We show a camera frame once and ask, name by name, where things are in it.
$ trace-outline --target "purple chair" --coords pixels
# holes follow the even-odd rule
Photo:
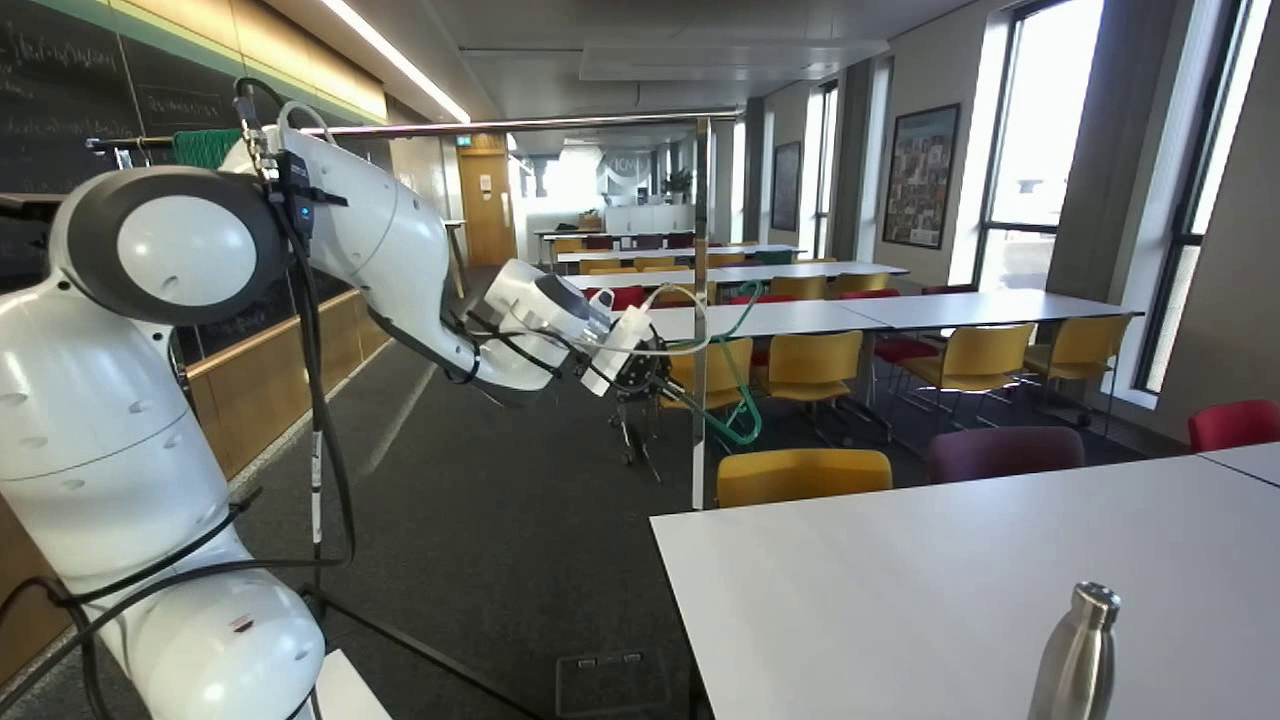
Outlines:
[[[1280,441],[1280,401],[1207,406],[1189,418],[1197,453]]]
[[[966,427],[937,435],[923,453],[937,486],[1082,467],[1084,459],[1082,434],[1064,423]]]

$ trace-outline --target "framed picture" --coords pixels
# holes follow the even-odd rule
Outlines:
[[[948,231],[960,105],[901,115],[886,196],[886,246],[940,249]]]
[[[796,231],[799,229],[799,142],[774,149],[774,229]]]

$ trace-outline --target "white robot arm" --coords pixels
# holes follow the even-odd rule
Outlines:
[[[456,372],[537,393],[563,358],[609,393],[645,316],[613,316],[507,266],[486,306],[502,335],[440,322],[447,249],[431,214],[354,151],[275,132],[310,163],[319,205],[313,266],[370,295],[379,326]],[[280,214],[242,144],[224,172],[136,168],[82,184],[52,223],[52,278],[0,295],[0,493],[68,594],[151,598],[104,646],[156,720],[280,720],[304,710],[324,635],[273,572],[190,585],[166,576],[250,563],[230,479],[170,370],[170,329],[258,299],[286,270]]]

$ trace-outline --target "metal water bottle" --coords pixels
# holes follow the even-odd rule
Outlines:
[[[1104,720],[1118,680],[1118,642],[1113,623],[1121,617],[1121,598],[1110,585],[1077,585],[1067,617],[1053,628],[1031,720]]]

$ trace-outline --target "ceiling light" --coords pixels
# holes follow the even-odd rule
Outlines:
[[[324,9],[340,17],[356,37],[364,37],[364,44],[375,49],[389,65],[397,65],[397,73],[404,73],[422,94],[429,94],[452,121],[474,124],[474,115],[431,75],[409,65],[409,57],[397,44],[389,44],[384,34],[375,34],[360,13],[354,13],[354,6],[324,0]]]

